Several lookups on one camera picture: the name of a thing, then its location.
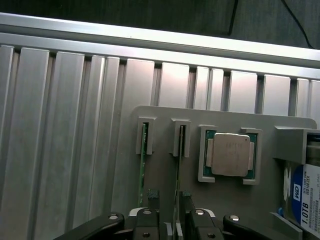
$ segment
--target metal panel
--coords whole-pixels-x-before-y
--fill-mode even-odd
[[[0,47],[0,145],[3,139],[5,112],[9,92],[9,81],[14,48],[10,46]]]
[[[256,74],[231,71],[228,111],[247,114],[255,113],[256,92]]]
[[[306,118],[308,115],[308,96],[309,96],[309,80],[297,79],[296,85],[296,101],[295,101],[295,116]]]
[[[44,136],[43,166],[35,239],[53,239],[65,232],[75,157],[84,56],[56,56]]]
[[[151,47],[177,52],[192,52],[226,56],[231,58],[249,57],[256,61],[273,61],[283,64],[304,63],[317,67],[320,53],[313,49],[280,46],[259,42],[209,37],[194,34],[167,32],[133,27],[102,25],[42,17],[21,16],[0,13],[0,31],[24,35],[39,35],[46,32],[52,38],[100,41],[109,44]]]
[[[136,174],[139,174],[136,164],[131,162],[129,158],[130,148],[134,148],[135,145],[130,144],[126,139],[128,138],[127,132],[131,129],[130,116],[133,109],[139,105],[151,104],[154,68],[155,63],[152,61],[133,59],[127,61],[114,171],[112,211],[128,213],[130,209],[135,207],[134,205],[124,204],[128,202],[128,199],[132,200],[136,196],[136,190],[138,189],[138,175]]]
[[[163,63],[159,92],[159,106],[186,108],[189,66]]]
[[[23,48],[16,78],[1,216],[5,239],[29,237],[42,148],[49,52]]]
[[[316,121],[320,129],[320,81],[312,80],[309,85],[308,117]]]
[[[194,91],[194,109],[206,110],[209,86],[209,69],[207,67],[196,68],[195,91]]]
[[[105,63],[103,89],[101,96],[101,111],[99,116],[99,125],[96,139],[96,152],[95,163],[92,176],[92,188],[90,195],[90,208],[89,219],[100,216],[103,213],[104,208],[110,211],[110,204],[107,206],[105,203],[105,190],[106,185],[109,185],[112,180],[108,180],[107,175],[111,178],[111,174],[108,174],[107,169],[111,166],[109,163],[110,152],[114,151],[112,146],[112,126],[114,122],[115,100],[116,100],[116,87],[119,70],[119,58],[108,57]]]
[[[91,60],[79,157],[79,172],[73,218],[74,228],[90,219],[90,196],[96,162],[98,124],[105,62],[106,59],[100,56],[94,56]]]
[[[155,50],[139,47],[108,45],[95,42],[70,41],[27,35],[0,33],[0,44],[11,46],[26,46],[31,48],[50,49],[53,51],[66,51],[84,53],[87,55],[115,56],[122,59],[147,59],[158,63],[170,62],[186,64],[193,67],[204,66],[224,70],[237,70],[257,74],[280,75],[296,78],[320,79],[320,69],[282,65],[276,63],[242,60],[227,57],[200,55],[185,52]]]
[[[208,110],[220,111],[222,107],[222,93],[224,85],[224,71],[221,69],[211,69],[209,96],[208,96]]]
[[[262,114],[288,116],[290,78],[264,75]]]
[[[14,48],[0,47],[0,212],[8,159],[8,142],[16,78]]]

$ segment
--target aluminum rail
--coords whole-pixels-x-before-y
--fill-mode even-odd
[[[318,68],[320,50],[0,13],[0,32]]]

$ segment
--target dark background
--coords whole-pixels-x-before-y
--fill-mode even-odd
[[[234,0],[2,0],[0,12],[223,37]],[[320,49],[320,0],[286,0]],[[239,0],[232,39],[307,48],[280,0]]]

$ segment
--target gray mounting plate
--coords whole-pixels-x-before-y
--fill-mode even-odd
[[[218,218],[232,213],[257,219],[262,224],[267,224],[269,213],[275,212],[283,200],[283,170],[273,159],[277,142],[275,126],[317,128],[316,122],[309,118],[158,106],[139,106],[131,117],[131,132],[119,141],[117,155],[121,156],[117,158],[117,164],[123,168],[123,175],[117,177],[123,178],[121,191],[125,191],[126,196],[124,210],[136,207],[138,199],[140,155],[136,154],[136,144],[138,122],[141,122],[138,119],[150,118],[153,119],[153,126],[148,138],[152,138],[152,154],[146,156],[144,190],[160,191],[161,222],[172,221],[174,208],[177,158],[172,155],[175,141],[173,119],[190,121],[189,156],[183,158],[180,166],[180,189],[191,192],[197,208],[210,209]],[[241,178],[225,176],[216,176],[215,183],[199,182],[200,125],[217,126],[218,132],[225,133],[239,133],[241,128],[261,129],[260,183],[243,185]]]

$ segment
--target blue label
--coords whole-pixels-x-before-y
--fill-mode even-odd
[[[302,198],[302,184],[304,178],[304,166],[298,166],[291,180],[290,198],[293,215],[298,223],[301,221],[301,198]]]

